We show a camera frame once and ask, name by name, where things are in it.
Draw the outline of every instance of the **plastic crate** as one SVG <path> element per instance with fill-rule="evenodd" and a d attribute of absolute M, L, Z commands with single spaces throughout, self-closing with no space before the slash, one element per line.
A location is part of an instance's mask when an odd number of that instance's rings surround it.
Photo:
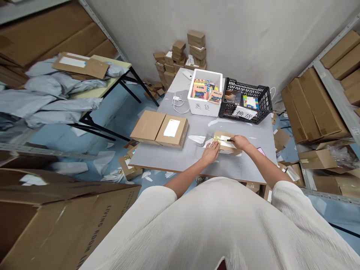
<path fill-rule="evenodd" d="M 259 109 L 247 108 L 257 112 L 251 120 L 243 118 L 241 116 L 232 115 L 237 106 L 243 106 L 242 98 L 240 100 L 232 101 L 225 98 L 226 91 L 237 91 L 242 95 L 247 95 L 253 98 L 257 98 L 259 102 Z M 267 86 L 254 86 L 250 84 L 244 84 L 237 80 L 226 78 L 224 86 L 224 94 L 222 96 L 222 103 L 220 107 L 219 117 L 228 118 L 232 120 L 242 121 L 246 123 L 259 124 L 267 117 L 269 113 L 273 111 L 271 103 L 270 89 Z"/>

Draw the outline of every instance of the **phone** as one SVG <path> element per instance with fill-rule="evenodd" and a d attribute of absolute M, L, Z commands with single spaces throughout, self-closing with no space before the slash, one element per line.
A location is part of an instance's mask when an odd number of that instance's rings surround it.
<path fill-rule="evenodd" d="M 260 151 L 260 153 L 262 153 L 264 156 L 266 156 L 261 147 L 259 147 L 258 150 Z"/>

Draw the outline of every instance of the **white styrofoam box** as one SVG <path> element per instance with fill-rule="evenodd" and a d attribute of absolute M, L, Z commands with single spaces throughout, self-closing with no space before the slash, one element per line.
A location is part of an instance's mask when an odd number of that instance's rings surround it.
<path fill-rule="evenodd" d="M 189 94 L 187 95 L 187 100 L 189 101 L 190 111 L 192 114 L 217 117 L 219 115 L 221 102 L 219 104 L 215 104 L 207 100 L 191 97 L 194 80 L 208 80 L 215 83 L 218 91 L 222 93 L 222 74 L 202 69 L 195 69 L 191 80 Z"/>

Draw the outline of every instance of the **person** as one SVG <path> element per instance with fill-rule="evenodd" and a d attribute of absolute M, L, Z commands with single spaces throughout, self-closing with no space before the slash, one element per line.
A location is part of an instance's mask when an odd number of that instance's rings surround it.
<path fill-rule="evenodd" d="M 245 137 L 233 144 L 272 188 L 272 204 L 238 181 L 194 178 L 218 142 L 165 186 L 145 189 L 82 265 L 87 269 L 360 269 L 360 257 L 310 200 Z"/>

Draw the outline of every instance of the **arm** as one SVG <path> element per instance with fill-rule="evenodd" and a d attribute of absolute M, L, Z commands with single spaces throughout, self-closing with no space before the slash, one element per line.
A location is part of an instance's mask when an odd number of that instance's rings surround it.
<path fill-rule="evenodd" d="M 167 182 L 165 187 L 172 189 L 179 199 L 187 191 L 196 176 L 216 160 L 219 155 L 219 149 L 220 144 L 218 142 L 213 142 L 211 145 L 208 143 L 201 159 Z"/>
<path fill-rule="evenodd" d="M 262 177 L 271 189 L 274 188 L 278 181 L 289 181 L 293 183 L 291 178 L 280 170 L 274 163 L 253 146 L 246 137 L 235 135 L 231 138 L 233 144 L 238 149 L 242 149 L 254 161 L 256 167 L 261 173 Z"/>

